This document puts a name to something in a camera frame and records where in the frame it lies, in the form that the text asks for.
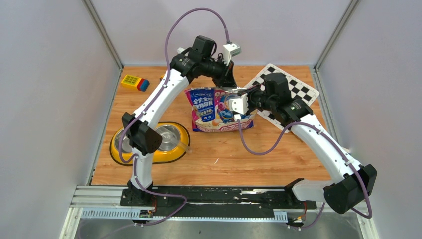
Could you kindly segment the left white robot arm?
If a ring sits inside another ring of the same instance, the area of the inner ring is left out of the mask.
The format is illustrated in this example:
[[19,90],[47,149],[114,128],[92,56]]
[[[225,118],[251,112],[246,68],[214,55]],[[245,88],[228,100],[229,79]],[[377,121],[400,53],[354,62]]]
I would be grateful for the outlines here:
[[130,202],[146,206],[152,201],[152,165],[154,153],[163,137],[155,128],[176,96],[195,78],[212,78],[218,87],[236,87],[233,75],[233,56],[241,53],[240,45],[232,42],[222,46],[222,53],[214,59],[216,42],[197,36],[192,47],[179,48],[169,63],[165,77],[134,113],[122,116],[123,133],[133,153],[133,174],[125,190]]

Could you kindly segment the colourful pet food bag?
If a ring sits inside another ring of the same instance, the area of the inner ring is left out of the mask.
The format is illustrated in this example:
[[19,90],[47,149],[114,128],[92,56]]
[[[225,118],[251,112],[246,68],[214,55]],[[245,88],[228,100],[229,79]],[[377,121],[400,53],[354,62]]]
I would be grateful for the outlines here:
[[229,100],[237,96],[237,88],[199,87],[184,90],[192,106],[194,132],[238,131],[235,112],[229,108]]

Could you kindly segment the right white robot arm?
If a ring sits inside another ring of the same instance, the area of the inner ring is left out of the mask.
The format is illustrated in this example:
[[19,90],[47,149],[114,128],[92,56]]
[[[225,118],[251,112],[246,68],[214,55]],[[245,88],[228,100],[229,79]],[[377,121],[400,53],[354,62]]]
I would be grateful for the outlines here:
[[292,132],[314,153],[330,175],[328,181],[297,179],[284,194],[287,206],[296,208],[303,201],[327,203],[335,212],[349,210],[370,219],[373,216],[369,197],[373,191],[377,170],[363,165],[346,152],[324,129],[312,109],[300,98],[292,97],[287,77],[270,73],[262,83],[247,88],[248,112],[267,110],[283,127]]

